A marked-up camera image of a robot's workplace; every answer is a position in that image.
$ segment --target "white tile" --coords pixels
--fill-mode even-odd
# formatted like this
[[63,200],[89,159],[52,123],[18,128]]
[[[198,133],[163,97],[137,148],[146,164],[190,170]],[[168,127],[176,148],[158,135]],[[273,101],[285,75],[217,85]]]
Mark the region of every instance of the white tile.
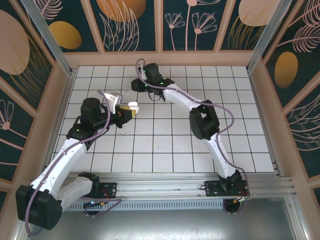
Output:
[[77,77],[74,81],[73,90],[88,90],[90,81],[90,77]]
[[148,96],[148,93],[147,92],[139,92],[138,93],[138,98],[137,98],[137,103],[138,104],[153,104],[154,101],[150,99],[150,97]]
[[[226,123],[229,126],[232,119],[227,119]],[[243,119],[235,119],[233,125],[228,129],[230,135],[246,135],[246,127]]]
[[216,67],[218,77],[233,77],[232,70],[230,66],[217,66]]
[[183,110],[177,104],[172,104],[172,118],[173,119],[189,119],[189,112]]
[[251,151],[253,153],[268,153],[268,146],[264,135],[249,135]]
[[133,154],[132,172],[133,173],[151,173],[152,172],[152,153]]
[[172,138],[174,153],[192,153],[190,135],[174,135]]
[[91,83],[90,83],[89,89],[104,91],[106,89],[106,82],[107,82],[106,77],[93,77],[93,78],[91,78]]
[[70,104],[82,104],[82,102],[87,98],[87,90],[73,90],[71,93]]
[[135,134],[135,119],[131,119],[122,125],[122,128],[117,127],[116,135],[133,135]]
[[235,80],[233,77],[219,77],[219,84],[221,90],[235,90]]
[[188,90],[188,94],[196,98],[197,100],[205,100],[205,91],[203,90]]
[[138,77],[136,72],[136,66],[125,66],[124,67],[124,77]]
[[172,119],[172,134],[173,135],[190,135],[190,120],[189,119]]
[[201,66],[202,77],[217,77],[215,66]]
[[63,147],[65,141],[67,140],[67,136],[66,135],[60,135],[59,136],[59,140],[56,144],[56,148],[55,148],[55,152],[58,153],[60,152],[61,148]]
[[104,135],[95,141],[95,153],[113,153],[115,145],[114,135]]
[[106,79],[106,90],[121,90],[122,77],[108,77]]
[[109,77],[123,77],[124,75],[124,66],[110,66],[108,72]]
[[238,104],[239,99],[237,95],[237,91],[235,90],[222,90],[222,101],[224,104]]
[[153,154],[153,172],[154,173],[172,173],[173,159],[172,153],[154,153]]
[[115,137],[115,153],[132,153],[134,149],[134,136],[117,135]]
[[112,164],[112,153],[95,153],[91,166],[92,173],[110,173]]
[[252,153],[252,157],[257,173],[273,173],[275,171],[269,153]]
[[188,90],[203,90],[204,85],[202,77],[187,77],[186,78]]
[[249,90],[239,90],[237,91],[239,95],[239,100],[241,104],[255,104],[255,97],[252,91]]
[[170,78],[170,66],[158,66],[158,68],[163,78]]
[[185,66],[171,66],[170,72],[171,77],[186,77]]
[[154,118],[155,119],[171,119],[171,104],[155,104]]
[[86,153],[80,157],[79,160],[73,165],[71,173],[90,172],[93,153]]
[[134,136],[133,152],[134,153],[152,153],[153,151],[152,135]]
[[103,102],[104,96],[97,92],[97,90],[88,91],[88,98],[96,98],[99,99],[100,103]]
[[186,77],[171,77],[171,80],[181,88],[182,90],[187,90],[187,78]]
[[204,90],[219,90],[219,81],[217,77],[203,77]]
[[233,162],[237,167],[243,168],[245,172],[254,173],[255,166],[251,153],[233,153]]
[[[223,104],[223,106],[233,114],[235,119],[243,118],[240,104]],[[231,119],[230,114],[227,112],[225,113],[225,117]]]
[[263,135],[264,130],[260,119],[245,119],[246,132],[248,135]]
[[237,90],[252,90],[249,78],[235,77],[234,81]]
[[247,69],[245,66],[232,66],[232,72],[234,77],[248,77]]
[[[221,119],[219,119],[219,123],[220,123],[219,129],[221,132],[223,129],[225,129],[227,127],[227,121],[226,121],[226,119],[221,118]],[[227,130],[224,131],[221,135],[228,135],[228,131]]]
[[191,153],[173,154],[173,172],[174,173],[193,173],[194,164]]
[[172,153],[172,136],[153,136],[154,153]]
[[202,77],[200,66],[186,66],[186,76],[187,77]]
[[106,78],[108,76],[109,66],[94,66],[93,78]]
[[222,144],[227,153],[231,153],[230,140],[228,135],[221,135]]
[[92,76],[94,66],[79,66],[76,77],[90,77]]
[[120,89],[122,90],[131,90],[131,82],[135,80],[136,77],[124,77],[122,79],[122,86]]
[[154,133],[153,119],[136,119],[135,120],[136,135],[153,135],[153,133]]
[[205,90],[205,99],[210,100],[213,104],[222,104],[220,90]]
[[68,104],[65,118],[66,119],[76,119],[81,115],[81,105],[82,104]]
[[224,119],[226,117],[225,111],[222,108],[215,106],[214,110],[215,110],[215,113],[216,113],[218,119]]
[[139,112],[136,115],[137,119],[153,119],[154,117],[154,105],[153,104],[140,104],[138,94],[138,106]]
[[155,119],[153,126],[154,135],[171,135],[172,124],[171,119]]
[[94,150],[95,150],[95,146],[96,146],[96,141],[91,144],[91,146],[88,149],[87,153],[93,153]]
[[113,173],[131,173],[132,153],[113,154],[112,169]]
[[245,119],[259,119],[259,112],[255,104],[241,104],[241,110]]
[[209,153],[207,146],[202,140],[196,138],[194,135],[191,136],[191,140],[192,140],[192,151],[194,153]]
[[128,104],[129,102],[137,102],[137,92],[136,91],[122,90],[121,95],[123,96],[123,98],[122,98],[123,104]]
[[64,119],[60,134],[67,135],[69,130],[73,127],[75,121],[76,121],[75,119],[68,119],[68,118]]
[[214,173],[214,160],[209,153],[194,153],[193,164],[195,173]]
[[247,135],[230,135],[231,150],[233,153],[250,153]]

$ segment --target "purple cable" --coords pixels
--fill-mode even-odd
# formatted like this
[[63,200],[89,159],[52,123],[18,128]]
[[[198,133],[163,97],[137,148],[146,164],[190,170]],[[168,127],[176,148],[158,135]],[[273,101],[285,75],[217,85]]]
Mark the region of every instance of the purple cable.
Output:
[[147,83],[145,80],[142,79],[141,77],[141,72],[139,72],[139,62],[140,61],[143,61],[143,66],[146,64],[146,61],[143,59],[143,58],[139,58],[136,62],[135,62],[135,71],[136,71],[136,74],[138,75],[139,79],[147,86],[151,87],[151,88],[154,88],[154,89],[161,89],[161,90],[172,90],[172,91],[176,91],[176,92],[179,92],[180,94],[182,94],[183,96],[185,96],[186,98],[188,98],[190,101],[193,101],[194,103],[196,104],[200,104],[200,105],[205,105],[205,106],[210,106],[210,107],[216,107],[216,108],[219,108],[219,109],[223,109],[224,111],[226,111],[228,114],[230,114],[231,116],[231,123],[230,125],[228,125],[226,128],[222,129],[216,136],[215,136],[215,141],[216,141],[216,144],[217,144],[217,147],[223,157],[223,159],[225,160],[225,162],[227,164],[229,164],[231,167],[234,167],[235,169],[239,169],[243,172],[244,174],[244,178],[246,180],[246,185],[247,185],[247,192],[248,192],[248,195],[250,195],[250,188],[249,188],[249,184],[248,184],[248,177],[247,177],[247,174],[245,172],[245,170],[242,168],[242,167],[239,167],[239,166],[235,166],[233,165],[231,162],[229,162],[229,160],[227,159],[227,157],[224,155],[224,153],[222,152],[222,149],[221,149],[221,146],[219,144],[219,140],[218,140],[218,137],[226,130],[228,130],[229,128],[231,128],[231,126],[234,124],[235,122],[235,117],[234,115],[232,114],[232,112],[223,107],[223,106],[220,106],[220,105],[217,105],[217,104],[214,104],[214,103],[206,103],[206,102],[201,102],[201,101],[197,101],[195,98],[191,98],[188,94],[186,94],[183,90],[181,90],[180,88],[173,88],[173,87],[164,87],[164,86],[155,86],[155,85],[151,85],[149,83]]
[[[84,200],[92,200],[92,198],[90,197],[81,197],[81,199],[84,199]],[[101,201],[101,202],[105,202],[107,198],[95,198],[94,200],[95,201]],[[88,208],[90,208],[90,205],[88,205],[85,209],[84,209],[84,213],[85,215],[88,217],[88,218],[97,218],[97,217],[102,217],[103,215],[105,215],[106,213],[108,213],[111,209],[115,208],[117,205],[119,205],[121,202],[122,202],[122,199],[108,199],[107,203],[110,203],[110,202],[117,202],[115,204],[113,204],[111,207],[109,207],[107,210],[104,210],[104,211],[100,211],[98,212],[97,214],[95,215],[90,215],[88,214],[87,210]]]
[[105,101],[106,101],[106,109],[107,109],[107,119],[106,119],[106,123],[104,125],[104,127],[101,129],[100,132],[98,132],[96,135],[93,135],[92,137],[89,137],[87,139],[81,140],[77,143],[72,144],[70,147],[68,147],[66,150],[64,150],[59,157],[56,159],[56,161],[51,165],[51,167],[49,168],[49,170],[46,172],[46,174],[44,175],[43,179],[41,180],[41,182],[39,183],[39,185],[36,187],[36,189],[34,190],[29,203],[26,207],[26,212],[25,212],[25,219],[24,219],[24,225],[25,225],[25,230],[28,233],[29,236],[35,236],[38,233],[40,233],[40,231],[42,230],[42,228],[39,231],[36,232],[31,232],[30,227],[29,227],[29,215],[30,215],[30,209],[31,209],[31,205],[37,195],[37,193],[39,192],[39,189],[42,187],[42,185],[44,184],[44,182],[46,181],[46,179],[48,178],[49,174],[51,173],[51,171],[55,168],[55,166],[58,164],[58,162],[62,159],[62,157],[64,155],[68,154],[68,151],[70,151],[72,148],[74,148],[75,146],[79,145],[79,144],[83,144],[86,143],[88,141],[94,140],[96,138],[98,138],[100,135],[103,134],[103,132],[107,129],[109,123],[110,123],[110,117],[111,117],[111,111],[110,111],[110,106],[109,106],[109,102],[108,99],[106,98],[106,96],[104,95],[104,93],[101,90],[97,91],[99,94],[101,94]]

